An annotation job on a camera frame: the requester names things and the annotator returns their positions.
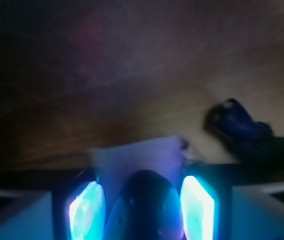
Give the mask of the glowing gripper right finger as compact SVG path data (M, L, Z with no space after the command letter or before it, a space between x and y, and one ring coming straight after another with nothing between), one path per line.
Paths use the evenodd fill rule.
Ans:
M186 168L180 200L185 240L229 240L230 176L227 165L194 163Z

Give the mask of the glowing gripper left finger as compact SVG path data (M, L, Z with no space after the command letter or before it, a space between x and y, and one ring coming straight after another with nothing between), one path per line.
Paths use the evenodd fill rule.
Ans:
M56 240L101 240L105 226L105 191L87 169L57 172L53 190Z

